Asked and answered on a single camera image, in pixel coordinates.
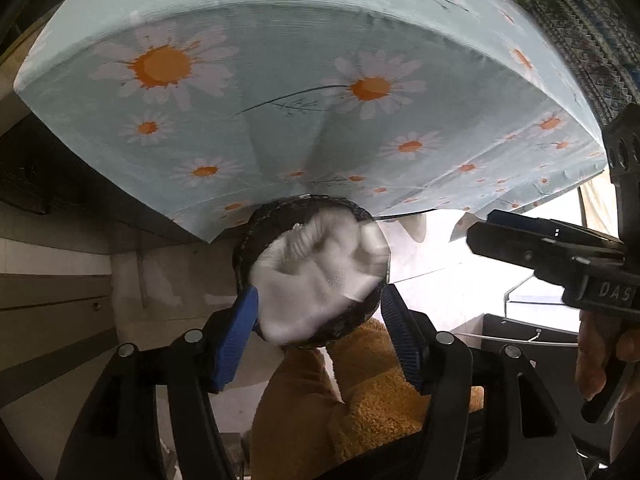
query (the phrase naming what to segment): orange flower center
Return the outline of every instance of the orange flower center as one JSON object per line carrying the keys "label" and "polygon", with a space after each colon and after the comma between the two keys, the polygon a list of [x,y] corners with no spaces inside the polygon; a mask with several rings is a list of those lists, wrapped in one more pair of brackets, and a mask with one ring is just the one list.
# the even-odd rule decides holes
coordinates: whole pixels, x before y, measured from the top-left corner
{"label": "orange flower center", "polygon": [[140,135],[152,135],[158,131],[158,124],[155,121],[146,121],[138,125],[138,133]]}
{"label": "orange flower center", "polygon": [[144,88],[177,84],[191,75],[191,58],[169,45],[152,48],[127,66]]}
{"label": "orange flower center", "polygon": [[193,176],[211,176],[215,175],[218,172],[217,166],[200,166],[195,170],[191,171]]}
{"label": "orange flower center", "polygon": [[391,83],[379,76],[366,77],[358,79],[349,88],[360,101],[373,101],[388,96],[391,92]]}
{"label": "orange flower center", "polygon": [[417,152],[422,147],[422,143],[418,140],[410,140],[398,146],[398,151],[403,153]]}
{"label": "orange flower center", "polygon": [[516,55],[516,57],[518,58],[518,61],[521,62],[524,66],[526,66],[529,70],[533,70],[533,65],[531,64],[531,62],[529,61],[529,59],[527,59],[527,56],[525,56],[519,49],[514,48],[513,49],[513,53]]}
{"label": "orange flower center", "polygon": [[543,130],[553,130],[561,122],[562,121],[560,119],[558,119],[557,117],[551,117],[550,119],[547,119],[543,123],[540,123],[539,126]]}

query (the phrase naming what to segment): white petal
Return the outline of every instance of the white petal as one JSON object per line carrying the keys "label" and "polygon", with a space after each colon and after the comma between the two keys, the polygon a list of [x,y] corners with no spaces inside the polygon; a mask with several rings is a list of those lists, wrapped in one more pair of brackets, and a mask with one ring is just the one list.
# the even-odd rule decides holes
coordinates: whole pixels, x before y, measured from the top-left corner
{"label": "white petal", "polygon": [[400,94],[391,94],[391,97],[401,105],[410,105],[411,103],[414,102],[413,99],[409,99],[408,97],[405,97]]}
{"label": "white petal", "polygon": [[212,62],[225,59],[225,57],[235,56],[238,52],[240,52],[240,49],[236,46],[224,46],[202,52],[198,54],[197,57],[205,62]]}
{"label": "white petal", "polygon": [[114,61],[133,61],[139,56],[135,50],[113,43],[113,41],[97,45],[94,48],[94,52],[99,56],[107,57]]}
{"label": "white petal", "polygon": [[140,45],[144,47],[145,50],[148,50],[167,44],[174,44],[176,29],[177,23],[171,20],[156,25],[138,27],[135,29],[135,34]]}
{"label": "white petal", "polygon": [[191,109],[191,98],[189,97],[189,91],[187,85],[184,83],[171,85],[171,93],[175,97],[175,101],[178,103],[178,108],[183,112]]}
{"label": "white petal", "polygon": [[213,95],[215,97],[222,97],[224,92],[223,88],[228,86],[228,83],[224,80],[216,80],[205,77],[191,77],[186,81],[191,86],[195,86],[197,89],[206,92],[209,95]]}
{"label": "white petal", "polygon": [[197,76],[209,79],[225,79],[231,77],[231,72],[224,65],[196,63],[191,67],[191,72]]}
{"label": "white petal", "polygon": [[366,101],[362,104],[362,108],[360,109],[360,118],[364,121],[368,119],[373,119],[376,116],[376,102],[375,101]]}
{"label": "white petal", "polygon": [[418,70],[422,66],[422,62],[419,60],[407,61],[402,63],[392,74],[389,74],[394,79],[400,79],[409,75],[411,72]]}
{"label": "white petal", "polygon": [[124,83],[118,90],[118,95],[120,97],[129,97],[136,90],[140,88],[140,81],[137,79],[132,79],[131,81]]}
{"label": "white petal", "polygon": [[154,97],[156,98],[156,102],[158,104],[163,105],[169,100],[169,90],[166,87],[157,86],[154,90]]}
{"label": "white petal", "polygon": [[425,146],[430,144],[431,146],[437,146],[440,143],[440,139],[438,138],[438,132],[432,132],[430,134],[423,135],[420,137],[420,142]]}
{"label": "white petal", "polygon": [[398,67],[402,64],[404,60],[404,56],[396,56],[395,58],[389,60],[386,64],[386,70],[384,76],[389,79],[393,79],[393,74],[396,72]]}
{"label": "white petal", "polygon": [[427,89],[427,83],[424,81],[404,81],[395,83],[394,91],[399,92],[424,92]]}
{"label": "white petal", "polygon": [[144,99],[145,103],[148,104],[148,105],[153,103],[153,101],[154,101],[154,89],[153,88],[149,88],[148,90],[142,92],[142,98]]}
{"label": "white petal", "polygon": [[386,73],[384,57],[380,59],[379,56],[374,56],[369,52],[360,53],[360,67],[365,77],[380,76]]}
{"label": "white petal", "polygon": [[200,53],[224,41],[226,41],[225,28],[222,25],[213,25],[195,34],[189,41],[184,43],[183,48]]}
{"label": "white petal", "polygon": [[347,76],[351,81],[360,79],[360,73],[353,67],[350,61],[339,57],[334,61],[334,65],[338,72]]}
{"label": "white petal", "polygon": [[356,106],[358,106],[358,100],[356,98],[353,99],[345,99],[342,101],[335,109],[339,114],[345,114],[347,112],[351,112]]}
{"label": "white petal", "polygon": [[117,79],[120,81],[132,79],[135,76],[133,71],[125,64],[117,62],[108,62],[98,67],[91,74],[91,79]]}
{"label": "white petal", "polygon": [[400,105],[389,96],[379,99],[378,103],[380,104],[380,108],[382,108],[387,114],[393,114],[400,109]]}

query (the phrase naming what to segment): daisy print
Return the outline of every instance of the daisy print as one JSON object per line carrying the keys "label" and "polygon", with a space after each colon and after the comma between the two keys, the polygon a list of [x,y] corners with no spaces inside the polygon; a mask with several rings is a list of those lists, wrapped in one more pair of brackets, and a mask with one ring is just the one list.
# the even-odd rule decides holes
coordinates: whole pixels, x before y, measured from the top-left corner
{"label": "daisy print", "polygon": [[147,104],[164,104],[173,98],[180,110],[191,108],[190,88],[223,95],[232,75],[217,62],[238,53],[234,46],[222,46],[226,41],[223,27],[209,27],[186,41],[178,38],[175,22],[143,25],[134,31],[136,47],[113,41],[95,47],[94,52],[108,62],[91,78],[115,79],[121,84],[121,97],[140,92]]}
{"label": "daisy print", "polygon": [[475,173],[478,170],[484,169],[484,164],[479,161],[475,162],[466,162],[465,164],[460,164],[459,166],[455,166],[453,171],[456,173]]}
{"label": "daisy print", "polygon": [[368,196],[380,196],[388,193],[389,191],[391,191],[390,188],[385,186],[379,186],[379,187],[370,187],[369,189],[365,190],[365,193]]}
{"label": "daisy print", "polygon": [[417,155],[425,155],[436,150],[439,146],[438,132],[424,135],[409,132],[404,136],[396,137],[396,140],[392,140],[380,148],[378,156],[391,160],[415,160]]}
{"label": "daisy print", "polygon": [[175,168],[171,178],[181,180],[185,187],[196,187],[204,182],[231,178],[240,171],[242,165],[235,160],[226,160],[221,156],[211,160],[196,158],[184,162],[180,168]]}
{"label": "daisy print", "polygon": [[167,134],[172,133],[174,124],[166,115],[159,112],[145,112],[144,115],[130,118],[120,136],[129,137],[128,143],[139,142],[143,146],[157,144],[162,139],[166,139]]}
{"label": "daisy print", "polygon": [[532,85],[544,91],[545,85],[542,81],[542,78],[540,77],[540,74],[538,73],[538,70],[535,67],[535,64],[529,57],[528,51],[525,48],[514,43],[511,38],[508,38],[503,34],[497,33],[497,36],[501,38],[502,44],[509,51],[511,59],[516,64],[516,72],[518,72]]}
{"label": "daisy print", "polygon": [[364,184],[367,181],[367,177],[359,171],[341,171],[338,176],[351,184]]}
{"label": "daisy print", "polygon": [[228,216],[236,216],[242,208],[244,208],[246,204],[244,202],[230,202],[220,207],[220,218],[227,218]]}
{"label": "daisy print", "polygon": [[329,104],[338,113],[359,109],[363,120],[375,117],[377,108],[393,114],[402,105],[414,102],[405,94],[426,90],[422,80],[403,80],[422,66],[419,60],[405,61],[403,56],[387,59],[385,51],[379,50],[375,54],[361,52],[359,61],[356,68],[339,57],[334,66],[340,77],[322,80],[324,86],[330,87],[322,93],[329,97]]}
{"label": "daisy print", "polygon": [[305,171],[300,168],[296,170],[285,171],[279,175],[281,180],[293,181],[293,180],[303,180],[305,177]]}
{"label": "daisy print", "polygon": [[513,8],[505,8],[506,2],[497,0],[488,0],[489,4],[498,11],[501,19],[509,23],[510,27],[516,28],[519,32],[524,33],[524,29],[520,24],[520,17]]}

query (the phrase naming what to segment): brown towel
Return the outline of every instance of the brown towel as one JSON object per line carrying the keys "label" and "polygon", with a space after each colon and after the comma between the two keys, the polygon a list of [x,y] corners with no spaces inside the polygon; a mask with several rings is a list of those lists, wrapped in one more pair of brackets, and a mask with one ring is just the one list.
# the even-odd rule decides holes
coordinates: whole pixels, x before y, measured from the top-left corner
{"label": "brown towel", "polygon": [[[311,480],[422,429],[430,398],[404,380],[382,323],[371,319],[327,350],[342,402],[319,351],[287,350],[255,414],[255,480]],[[470,411],[482,403],[482,388],[474,388]]]}

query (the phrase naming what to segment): patterned fabric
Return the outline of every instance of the patterned fabric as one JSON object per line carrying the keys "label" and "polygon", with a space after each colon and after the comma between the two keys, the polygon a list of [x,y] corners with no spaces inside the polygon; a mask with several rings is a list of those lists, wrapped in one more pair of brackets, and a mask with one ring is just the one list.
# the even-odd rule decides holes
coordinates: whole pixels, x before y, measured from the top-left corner
{"label": "patterned fabric", "polygon": [[640,102],[640,41],[614,0],[529,0],[601,126]]}
{"label": "patterned fabric", "polygon": [[66,0],[14,83],[98,172],[212,240],[305,194],[521,211],[600,128],[512,0]]}

